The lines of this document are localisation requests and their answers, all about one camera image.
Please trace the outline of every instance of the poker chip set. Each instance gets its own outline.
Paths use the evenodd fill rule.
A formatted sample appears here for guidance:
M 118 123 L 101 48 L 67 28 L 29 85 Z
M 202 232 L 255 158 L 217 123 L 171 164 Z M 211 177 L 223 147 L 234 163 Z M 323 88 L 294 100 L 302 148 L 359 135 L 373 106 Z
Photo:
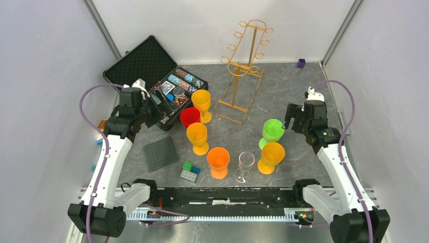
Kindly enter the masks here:
M 177 67 L 154 36 L 149 36 L 103 72 L 106 81 L 131 86 L 141 78 L 156 104 L 167 103 L 158 126 L 169 130 L 185 108 L 192 105 L 191 96 L 197 90 L 207 90 L 208 83 L 187 70 Z

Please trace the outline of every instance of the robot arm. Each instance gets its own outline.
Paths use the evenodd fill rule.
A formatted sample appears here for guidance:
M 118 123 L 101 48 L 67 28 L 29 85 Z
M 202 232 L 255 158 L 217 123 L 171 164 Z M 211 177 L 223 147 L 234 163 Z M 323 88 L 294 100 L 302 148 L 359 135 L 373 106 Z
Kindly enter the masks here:
M 135 208 L 145 201 L 150 203 L 154 198 L 155 182 L 137 179 L 130 189 L 115 199 L 119 173 L 135 136 L 140 131 L 141 124 L 145 123 L 147 127 L 150 127 L 162 119 L 162 111 L 150 98 L 143 86 L 144 84 L 140 79 L 132 87 L 124 86 L 119 92 L 119 104 L 106 121 L 104 128 L 104 134 L 109 141 L 109 155 L 105 155 L 106 143 L 103 143 L 88 189 L 79 204 L 70 204 L 69 206 L 68 216 L 83 233 L 86 233 L 85 219 L 91 196 L 94 196 L 90 220 L 91 232 L 92 234 L 111 237 L 121 235 L 126 217 Z M 105 156 L 107 156 L 107 161 L 104 169 L 102 169 Z M 93 186 L 101 171 L 102 175 L 97 186 L 97 192 L 93 195 Z
M 350 166 L 346 147 L 339 144 L 340 132 L 328 127 L 327 107 L 323 95 L 309 89 L 304 105 L 289 104 L 283 128 L 288 129 L 291 118 L 294 118 L 292 130 L 304 134 L 306 142 L 313 148 L 326 170 L 338 195 L 338 201 L 332 199 L 316 180 L 304 180 L 299 189 L 302 199 L 311 204 L 330 224 L 331 236 L 337 242 L 368 242 L 368 228 L 364 209 L 355 192 L 348 172 L 343 163 Z M 344 156 L 341 161 L 338 147 Z M 373 225 L 374 239 L 381 241 L 390 222 L 386 210 L 378 210 L 374 202 L 362 187 L 356 173 L 350 169 L 350 176 L 362 192 Z

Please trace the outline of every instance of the white panel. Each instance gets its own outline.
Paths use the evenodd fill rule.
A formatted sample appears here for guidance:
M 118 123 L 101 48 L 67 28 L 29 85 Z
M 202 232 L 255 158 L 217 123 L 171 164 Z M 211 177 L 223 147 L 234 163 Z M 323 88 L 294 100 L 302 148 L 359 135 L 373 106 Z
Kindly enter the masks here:
M 87 185 L 100 147 L 80 117 L 82 93 L 115 62 L 81 1 L 2 1 L 0 8 L 1 242 L 64 242 L 67 209 Z M 116 92 L 84 109 L 98 123 Z
M 392 242 L 427 242 L 428 1 L 365 1 L 327 66 L 351 89 L 348 137 L 362 180 L 391 216 Z M 332 85 L 345 118 L 350 102 Z
M 238 22 L 251 19 L 274 28 L 270 44 L 260 48 L 263 61 L 320 61 L 353 0 L 93 2 L 122 55 L 154 35 L 178 63 L 189 64 L 230 56 L 227 45 L 238 43 L 233 33 L 242 29 Z M 242 48 L 249 52 L 250 43 Z

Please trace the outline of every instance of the green plastic goblet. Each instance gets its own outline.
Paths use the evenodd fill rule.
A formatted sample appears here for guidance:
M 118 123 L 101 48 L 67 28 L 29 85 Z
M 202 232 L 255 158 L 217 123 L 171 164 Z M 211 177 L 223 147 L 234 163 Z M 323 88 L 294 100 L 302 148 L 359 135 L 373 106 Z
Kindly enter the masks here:
M 269 119 L 264 123 L 262 136 L 259 140 L 259 148 L 262 149 L 267 143 L 277 142 L 284 134 L 283 123 L 277 119 Z

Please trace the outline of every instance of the clear wine glass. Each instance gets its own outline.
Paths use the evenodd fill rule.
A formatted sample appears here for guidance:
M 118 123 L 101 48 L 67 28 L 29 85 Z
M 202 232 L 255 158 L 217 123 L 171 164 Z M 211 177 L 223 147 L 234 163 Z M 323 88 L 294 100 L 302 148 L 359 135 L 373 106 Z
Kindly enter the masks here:
M 235 179 L 240 183 L 248 181 L 253 164 L 254 155 L 251 152 L 242 152 L 238 156 L 238 169 L 235 171 Z

